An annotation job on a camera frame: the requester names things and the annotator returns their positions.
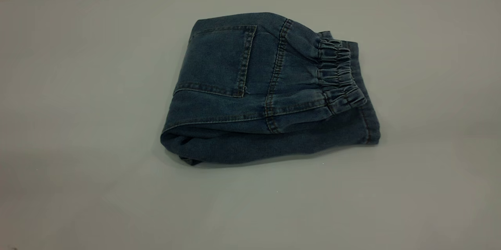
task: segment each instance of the folded jeans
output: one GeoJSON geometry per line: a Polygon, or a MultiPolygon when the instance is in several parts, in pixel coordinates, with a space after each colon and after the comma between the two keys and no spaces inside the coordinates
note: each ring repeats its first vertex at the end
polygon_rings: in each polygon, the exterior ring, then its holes
{"type": "Polygon", "coordinates": [[[377,144],[358,44],[273,13],[199,20],[161,143],[188,164],[377,144]]]}

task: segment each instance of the elastic cuff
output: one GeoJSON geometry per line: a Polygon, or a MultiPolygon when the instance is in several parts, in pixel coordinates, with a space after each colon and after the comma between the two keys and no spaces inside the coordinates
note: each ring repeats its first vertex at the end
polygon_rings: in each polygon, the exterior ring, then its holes
{"type": "Polygon", "coordinates": [[[350,49],[329,36],[318,47],[318,79],[329,109],[338,114],[362,106],[367,100],[352,76],[350,49]]]}

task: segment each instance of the stitching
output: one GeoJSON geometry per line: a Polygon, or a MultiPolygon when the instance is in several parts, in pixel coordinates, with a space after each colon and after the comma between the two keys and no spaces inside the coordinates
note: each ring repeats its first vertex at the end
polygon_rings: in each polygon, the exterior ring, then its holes
{"type": "Polygon", "coordinates": [[[214,31],[223,31],[223,30],[232,30],[232,29],[255,29],[257,25],[235,25],[235,26],[224,26],[224,27],[217,27],[217,28],[211,28],[211,29],[205,29],[201,31],[197,31],[193,33],[193,36],[206,33],[206,32],[214,32],[214,31]]]}
{"type": "Polygon", "coordinates": [[[243,121],[252,121],[252,120],[259,120],[262,119],[263,117],[254,117],[254,118],[248,118],[248,119],[242,119],[242,120],[225,120],[225,121],[207,121],[207,122],[188,122],[188,123],[181,123],[181,124],[174,124],[167,129],[162,131],[162,134],[167,132],[168,130],[174,129],[175,127],[179,126],[184,126],[184,125],[195,125],[195,124],[215,124],[215,123],[231,123],[231,122],[243,122],[243,121]]]}
{"type": "Polygon", "coordinates": [[[245,81],[247,80],[249,60],[251,59],[252,41],[254,40],[254,36],[256,35],[257,26],[253,25],[252,29],[254,29],[252,34],[247,33],[247,39],[245,40],[245,51],[243,52],[242,65],[240,67],[240,73],[238,75],[238,93],[240,95],[241,92],[241,97],[243,97],[245,92],[245,81]]]}
{"type": "Polygon", "coordinates": [[[176,86],[173,95],[175,95],[178,91],[181,90],[191,90],[208,94],[223,95],[233,98],[243,98],[243,95],[245,93],[245,81],[247,80],[247,69],[249,67],[249,59],[251,57],[252,41],[256,34],[257,25],[236,25],[236,26],[218,27],[218,28],[198,31],[194,33],[193,36],[191,36],[190,42],[191,39],[193,39],[197,34],[200,33],[214,32],[221,30],[235,30],[235,29],[236,30],[243,29],[245,36],[245,44],[243,47],[243,54],[241,57],[240,71],[238,72],[238,77],[237,77],[238,80],[236,81],[236,88],[223,88],[220,86],[213,86],[198,82],[184,82],[176,86]]]}
{"type": "Polygon", "coordinates": [[[283,66],[283,58],[285,56],[285,36],[290,28],[290,25],[292,25],[291,20],[287,19],[282,26],[282,29],[280,31],[280,40],[279,40],[279,45],[277,49],[277,57],[275,59],[275,66],[274,66],[274,72],[272,74],[272,79],[270,81],[270,86],[268,87],[268,94],[265,99],[265,116],[266,116],[266,123],[268,125],[268,129],[270,129],[270,132],[277,134],[280,131],[278,130],[277,122],[276,120],[272,117],[273,115],[273,97],[274,97],[274,91],[275,88],[277,87],[278,79],[282,70],[283,66]]]}
{"type": "Polygon", "coordinates": [[[365,144],[368,144],[371,141],[371,131],[369,130],[369,125],[367,124],[367,118],[365,118],[365,113],[362,108],[359,107],[358,111],[362,115],[362,119],[364,120],[365,123],[365,129],[367,130],[367,141],[365,144]]]}

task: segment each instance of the jeans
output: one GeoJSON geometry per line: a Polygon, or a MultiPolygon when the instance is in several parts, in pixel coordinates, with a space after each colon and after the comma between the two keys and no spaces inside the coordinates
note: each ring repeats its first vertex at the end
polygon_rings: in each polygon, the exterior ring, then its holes
{"type": "Polygon", "coordinates": [[[273,13],[199,20],[161,143],[188,164],[377,144],[358,44],[273,13]]]}

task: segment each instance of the seam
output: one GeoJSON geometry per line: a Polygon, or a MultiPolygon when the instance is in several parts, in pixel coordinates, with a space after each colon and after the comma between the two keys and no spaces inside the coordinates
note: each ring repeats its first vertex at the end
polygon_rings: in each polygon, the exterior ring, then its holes
{"type": "Polygon", "coordinates": [[[252,34],[247,33],[247,39],[245,40],[245,51],[243,52],[242,65],[240,66],[240,72],[238,74],[238,96],[243,97],[245,94],[245,81],[247,80],[247,71],[249,69],[249,60],[251,59],[252,41],[256,35],[257,26],[253,25],[251,29],[254,29],[252,34]]]}
{"type": "Polygon", "coordinates": [[[279,133],[279,129],[276,123],[276,120],[273,118],[273,98],[274,92],[277,87],[278,79],[283,66],[283,58],[285,56],[285,36],[290,28],[292,22],[287,19],[281,28],[280,31],[280,40],[277,48],[277,56],[275,58],[275,65],[273,69],[272,79],[270,80],[270,85],[268,87],[268,94],[265,99],[265,120],[270,132],[277,134],[279,133]]]}
{"type": "Polygon", "coordinates": [[[207,122],[188,122],[188,123],[182,123],[182,124],[175,124],[167,129],[162,131],[162,134],[167,132],[168,130],[172,130],[175,127],[179,126],[184,126],[184,125],[195,125],[195,124],[216,124],[216,123],[232,123],[232,122],[243,122],[243,121],[252,121],[252,120],[259,120],[263,119],[263,117],[254,117],[254,118],[247,118],[247,119],[242,119],[242,120],[226,120],[226,121],[207,121],[207,122]]]}
{"type": "Polygon", "coordinates": [[[202,34],[202,33],[207,33],[207,32],[214,32],[214,31],[223,31],[223,30],[233,30],[233,29],[255,29],[257,25],[235,25],[235,26],[223,26],[223,27],[217,27],[217,28],[211,28],[211,29],[205,29],[201,31],[197,31],[193,33],[193,36],[202,34]]]}
{"type": "Polygon", "coordinates": [[[362,119],[364,120],[365,123],[365,129],[367,130],[367,140],[365,141],[365,144],[368,144],[369,142],[371,142],[371,131],[369,130],[369,125],[367,124],[367,118],[365,117],[364,110],[361,107],[359,107],[358,111],[362,115],[362,119]]]}

